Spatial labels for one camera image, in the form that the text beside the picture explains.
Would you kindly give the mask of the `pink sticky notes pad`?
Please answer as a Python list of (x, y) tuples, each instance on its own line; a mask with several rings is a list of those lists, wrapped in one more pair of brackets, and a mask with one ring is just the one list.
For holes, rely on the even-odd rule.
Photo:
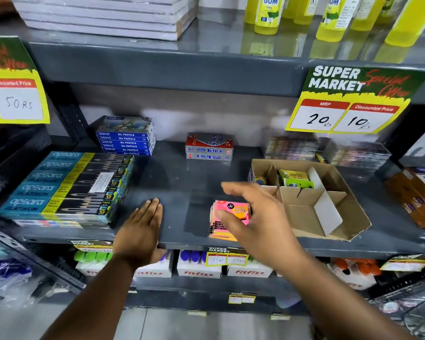
[(211, 223), (221, 222), (220, 219), (216, 216), (216, 213), (219, 210), (225, 210), (229, 213), (232, 213), (246, 226), (248, 225), (251, 218), (251, 208), (249, 203), (215, 200), (210, 213)]

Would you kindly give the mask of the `white box of orange glue sticks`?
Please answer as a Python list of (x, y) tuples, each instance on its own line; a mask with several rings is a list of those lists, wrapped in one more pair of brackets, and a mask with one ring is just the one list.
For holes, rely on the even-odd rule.
[(331, 258), (326, 266), (341, 281), (358, 291), (374, 286), (376, 277), (382, 274), (374, 259)]

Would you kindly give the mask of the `person's right forearm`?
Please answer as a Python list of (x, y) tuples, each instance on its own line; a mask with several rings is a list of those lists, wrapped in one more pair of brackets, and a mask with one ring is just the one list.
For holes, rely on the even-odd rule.
[(270, 265), (295, 287), (328, 340), (417, 340), (305, 252)]

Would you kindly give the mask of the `person's right hand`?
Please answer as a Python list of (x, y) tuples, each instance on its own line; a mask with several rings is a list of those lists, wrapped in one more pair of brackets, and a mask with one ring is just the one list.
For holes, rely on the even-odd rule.
[(222, 182), (221, 187), (225, 194), (243, 197), (252, 210), (249, 239), (238, 243), (258, 262), (288, 276), (305, 252), (281, 202), (256, 183)]

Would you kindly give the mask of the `person's left forearm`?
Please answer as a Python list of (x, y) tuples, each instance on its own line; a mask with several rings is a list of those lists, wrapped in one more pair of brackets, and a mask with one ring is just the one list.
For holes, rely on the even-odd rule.
[(147, 261), (114, 254), (40, 340), (113, 340), (136, 269), (164, 253), (156, 249)]

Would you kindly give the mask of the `large green yellow price sign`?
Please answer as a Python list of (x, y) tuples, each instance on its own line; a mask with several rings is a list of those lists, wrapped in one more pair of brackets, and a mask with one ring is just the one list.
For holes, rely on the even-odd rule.
[(285, 130), (376, 134), (402, 114), (424, 82), (419, 69), (316, 65)]

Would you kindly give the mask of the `red and silver pen box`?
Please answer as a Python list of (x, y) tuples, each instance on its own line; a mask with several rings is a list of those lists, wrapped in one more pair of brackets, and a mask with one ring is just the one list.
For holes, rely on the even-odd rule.
[(232, 135), (221, 133), (190, 132), (185, 143), (187, 153), (232, 155), (233, 149)]
[(186, 159), (189, 160), (212, 160), (212, 161), (226, 161), (231, 162), (233, 155), (226, 153), (213, 153), (213, 152), (186, 152)]

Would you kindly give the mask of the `grey metal shelf rack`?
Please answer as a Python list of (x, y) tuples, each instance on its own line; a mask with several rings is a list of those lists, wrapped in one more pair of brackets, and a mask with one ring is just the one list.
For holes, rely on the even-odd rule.
[[(212, 30), (211, 41), (219, 41), (219, 33), (230, 34), (238, 39), (243, 32), (243, 11), (231, 9), (205, 9), (200, 11), (200, 19), (195, 20), (187, 32), (192, 32), (193, 39)], [(124, 38), (77, 35), (69, 33), (51, 33), (27, 28), (22, 20), (0, 20), (0, 36), (18, 35), (22, 39), (56, 39), (56, 35), (67, 35), (68, 39), (100, 40), (98, 43), (125, 44)], [(53, 139), (53, 150), (70, 148), (73, 151), (99, 151), (99, 146), (90, 138), (81, 140), (69, 147), (67, 139)], [(118, 225), (123, 222), (130, 211), (145, 200), (153, 197), (160, 199), (164, 206), (164, 218), (160, 228), (159, 244), (171, 250), (205, 250), (218, 247), (227, 242), (207, 237), (210, 206), (214, 200), (225, 199), (220, 186), (221, 181), (244, 181), (251, 166), (251, 160), (262, 157), (259, 147), (238, 146), (231, 164), (218, 161), (187, 160), (181, 142), (158, 141), (150, 158), (142, 159), (135, 167), (128, 194), (119, 209)], [(372, 226), (347, 241), (321, 240), (317, 238), (299, 238), (300, 243), (312, 255), (317, 257), (357, 257), (388, 259), (402, 254), (425, 254), (425, 232), (419, 229), (408, 214), (389, 196), (382, 178), (396, 171), (396, 165), (386, 163), (375, 174), (365, 170), (338, 167), (345, 182), (355, 194), (372, 222)], [(17, 239), (24, 246), (49, 258), (49, 249), (56, 245), (68, 245), (69, 240), (99, 239), (110, 240), (118, 231), (114, 229), (83, 228), (25, 228), (11, 225), (0, 219), (0, 231)], [(84, 286), (90, 278), (71, 269), (68, 259), (61, 256), (53, 261), (68, 275), (74, 285)], [(425, 291), (425, 273), (414, 274), (412, 292), (407, 282), (395, 282), (382, 288), (389, 297), (414, 297), (417, 290)], [(222, 276), (220, 279), (179, 276), (176, 272), (171, 278), (137, 277), (132, 283), (127, 297), (126, 307), (171, 308), (182, 310), (205, 310), (223, 312), (249, 312), (263, 314), (306, 315), (306, 307), (294, 304), (295, 291), (292, 286), (275, 273), (269, 278), (245, 278)], [(257, 295), (254, 304), (229, 304), (232, 292), (249, 292)]]

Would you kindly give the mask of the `person's left hand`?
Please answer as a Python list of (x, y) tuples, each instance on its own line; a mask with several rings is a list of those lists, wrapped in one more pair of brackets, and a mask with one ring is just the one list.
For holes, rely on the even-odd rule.
[(158, 262), (165, 250), (158, 248), (159, 228), (132, 224), (132, 213), (113, 241), (114, 267), (134, 273), (136, 269)]

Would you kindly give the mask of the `white box of green glue sticks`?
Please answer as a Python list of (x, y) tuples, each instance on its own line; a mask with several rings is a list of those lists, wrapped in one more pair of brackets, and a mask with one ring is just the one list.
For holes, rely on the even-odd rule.
[(77, 250), (74, 254), (75, 269), (85, 276), (96, 276), (112, 256), (112, 252)]

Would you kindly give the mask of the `stack of clear plastic packs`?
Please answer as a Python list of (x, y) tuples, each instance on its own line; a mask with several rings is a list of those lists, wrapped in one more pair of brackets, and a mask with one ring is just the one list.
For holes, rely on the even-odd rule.
[(377, 171), (390, 156), (390, 151), (377, 142), (339, 143), (330, 140), (323, 150), (323, 158), (331, 165), (369, 171)]
[(262, 147), (265, 159), (312, 160), (319, 147), (313, 137), (270, 136)]

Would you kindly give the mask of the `stack of neon sticky notes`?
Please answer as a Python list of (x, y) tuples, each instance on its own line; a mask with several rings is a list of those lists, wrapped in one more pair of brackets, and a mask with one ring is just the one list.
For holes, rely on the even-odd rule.
[(224, 241), (237, 242), (237, 239), (232, 235), (223, 223), (215, 215), (216, 206), (211, 206), (210, 210), (210, 228), (209, 237), (213, 239), (219, 239)]

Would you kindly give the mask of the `white box of purple glue sticks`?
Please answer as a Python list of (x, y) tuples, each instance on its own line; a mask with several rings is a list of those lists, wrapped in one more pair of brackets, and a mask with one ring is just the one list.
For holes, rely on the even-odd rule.
[(178, 275), (220, 279), (222, 276), (221, 266), (207, 267), (206, 255), (206, 251), (181, 250), (176, 266)]

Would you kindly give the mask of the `stack of blue pastel boxes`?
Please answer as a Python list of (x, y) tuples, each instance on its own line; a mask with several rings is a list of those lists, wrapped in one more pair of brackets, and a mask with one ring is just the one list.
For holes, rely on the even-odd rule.
[(96, 136), (106, 153), (151, 156), (156, 144), (154, 120), (139, 116), (102, 116)]

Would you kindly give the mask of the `brown carton with white label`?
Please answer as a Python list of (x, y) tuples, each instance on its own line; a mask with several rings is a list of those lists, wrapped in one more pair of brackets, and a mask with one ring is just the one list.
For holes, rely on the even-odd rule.
[(416, 225), (425, 229), (425, 167), (406, 166), (384, 185)]

